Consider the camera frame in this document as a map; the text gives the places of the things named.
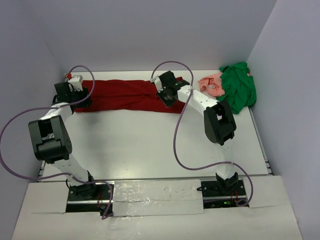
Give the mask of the red t shirt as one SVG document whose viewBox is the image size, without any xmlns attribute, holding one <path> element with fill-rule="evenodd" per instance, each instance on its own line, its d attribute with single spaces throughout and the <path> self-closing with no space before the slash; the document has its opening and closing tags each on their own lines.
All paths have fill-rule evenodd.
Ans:
<svg viewBox="0 0 320 240">
<path fill-rule="evenodd" d="M 185 106 L 176 101 L 166 107 L 157 96 L 156 87 L 145 80 L 96 80 L 90 97 L 91 106 L 77 108 L 77 113 L 131 110 L 180 114 Z"/>
</svg>

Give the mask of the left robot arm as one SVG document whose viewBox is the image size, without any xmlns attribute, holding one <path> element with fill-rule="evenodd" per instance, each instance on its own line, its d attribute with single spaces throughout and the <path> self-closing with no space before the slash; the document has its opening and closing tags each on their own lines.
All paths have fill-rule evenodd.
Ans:
<svg viewBox="0 0 320 240">
<path fill-rule="evenodd" d="M 53 97 L 49 111 L 38 120 L 28 123 L 28 130 L 35 157 L 66 173 L 69 190 L 84 199 L 93 199 L 98 193 L 94 178 L 84 169 L 72 154 L 71 138 L 65 121 L 77 108 L 89 107 L 92 100 L 89 90 L 82 86 L 82 80 L 72 79 L 54 85 L 56 95 Z"/>
</svg>

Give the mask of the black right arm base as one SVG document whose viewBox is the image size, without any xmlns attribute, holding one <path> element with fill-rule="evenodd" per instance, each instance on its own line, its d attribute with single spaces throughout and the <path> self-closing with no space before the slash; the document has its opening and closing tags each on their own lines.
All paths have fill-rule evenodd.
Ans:
<svg viewBox="0 0 320 240">
<path fill-rule="evenodd" d="M 204 209 L 235 208 L 247 203 L 247 193 L 242 180 L 228 188 L 219 189 L 217 180 L 202 180 L 196 190 L 201 192 Z"/>
</svg>

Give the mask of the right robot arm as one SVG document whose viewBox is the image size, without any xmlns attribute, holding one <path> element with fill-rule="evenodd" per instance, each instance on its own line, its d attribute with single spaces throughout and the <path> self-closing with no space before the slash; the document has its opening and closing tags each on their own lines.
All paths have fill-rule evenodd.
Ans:
<svg viewBox="0 0 320 240">
<path fill-rule="evenodd" d="M 194 89 L 192 84 L 184 79 L 178 81 L 171 71 L 151 77 L 150 82 L 155 86 L 156 95 L 166 107 L 172 106 L 177 101 L 185 104 L 176 123 L 173 135 L 173 154 L 177 163 L 189 171 L 200 171 L 220 165 L 221 167 L 215 173 L 216 187 L 208 188 L 207 190 L 219 192 L 224 196 L 229 195 L 234 191 L 235 184 L 239 180 L 238 173 L 233 170 L 232 162 L 221 161 L 203 167 L 187 167 L 179 160 L 176 147 L 179 125 L 188 106 L 203 116 L 204 133 L 211 143 L 222 147 L 227 141 L 232 140 L 235 136 L 237 125 L 229 103 L 206 96 Z"/>
</svg>

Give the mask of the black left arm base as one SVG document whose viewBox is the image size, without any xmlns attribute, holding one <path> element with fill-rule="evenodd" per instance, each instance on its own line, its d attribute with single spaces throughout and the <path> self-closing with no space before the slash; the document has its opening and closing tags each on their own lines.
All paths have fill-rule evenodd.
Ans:
<svg viewBox="0 0 320 240">
<path fill-rule="evenodd" d="M 105 216 L 113 213 L 113 200 L 110 201 L 114 185 L 105 183 L 68 186 L 66 213 L 99 213 L 102 217 L 108 205 Z"/>
</svg>

